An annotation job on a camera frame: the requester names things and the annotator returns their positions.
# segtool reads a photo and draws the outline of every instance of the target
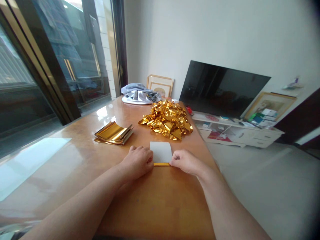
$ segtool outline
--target folded clothes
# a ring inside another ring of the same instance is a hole
[[[151,104],[161,100],[160,93],[146,88],[141,83],[130,83],[121,88],[121,93],[124,94],[122,101],[132,104]]]

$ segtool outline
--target folded gold paper ingot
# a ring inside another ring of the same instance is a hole
[[[151,114],[144,115],[138,124],[147,124],[153,131],[173,140],[181,140],[182,135],[193,132],[186,110],[168,100],[154,103]]]
[[[122,146],[133,133],[131,126],[132,124],[128,128],[123,128],[116,122],[110,122],[94,134],[97,137],[94,141]]]

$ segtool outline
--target left hand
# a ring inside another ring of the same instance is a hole
[[[119,167],[128,180],[137,179],[153,169],[153,151],[148,147],[131,146]]]

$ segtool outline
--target white wall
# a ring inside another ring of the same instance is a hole
[[[306,1],[124,3],[129,83],[171,77],[179,99],[190,60],[271,76],[262,91],[286,95],[300,75],[305,88],[281,118],[320,87],[319,28]]]
[[[110,95],[111,99],[116,99],[116,87],[114,84],[113,78],[113,71],[112,71],[112,63],[111,63],[111,56],[110,56],[110,47],[109,47],[109,40],[108,40],[108,30],[107,30],[107,20],[105,16],[105,5],[107,8],[111,8],[110,0],[94,0],[96,12],[98,16],[98,22],[100,27],[100,38],[103,47],[103,55],[105,59],[105,64],[108,73],[108,82],[110,88]]]

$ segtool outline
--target framed picture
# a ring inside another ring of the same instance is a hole
[[[277,120],[294,103],[297,98],[277,93],[262,92],[251,106],[244,118],[249,119],[254,113],[262,112],[265,108],[277,111]]]
[[[171,97],[172,87],[172,78],[161,77],[153,74],[147,78],[147,88],[160,93],[161,97]]]

